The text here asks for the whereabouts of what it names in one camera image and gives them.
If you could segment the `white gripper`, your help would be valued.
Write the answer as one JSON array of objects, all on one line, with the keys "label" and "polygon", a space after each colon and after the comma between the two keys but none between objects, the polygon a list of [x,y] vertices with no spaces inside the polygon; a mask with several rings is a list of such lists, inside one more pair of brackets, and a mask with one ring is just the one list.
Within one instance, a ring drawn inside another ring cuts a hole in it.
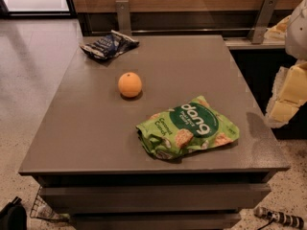
[{"label": "white gripper", "polygon": [[[267,28],[268,40],[284,40],[288,55],[307,60],[307,0],[302,0],[291,16]],[[281,66],[275,76],[272,96],[266,108],[266,123],[280,128],[289,123],[307,103],[307,62],[298,61],[290,68]]]}]

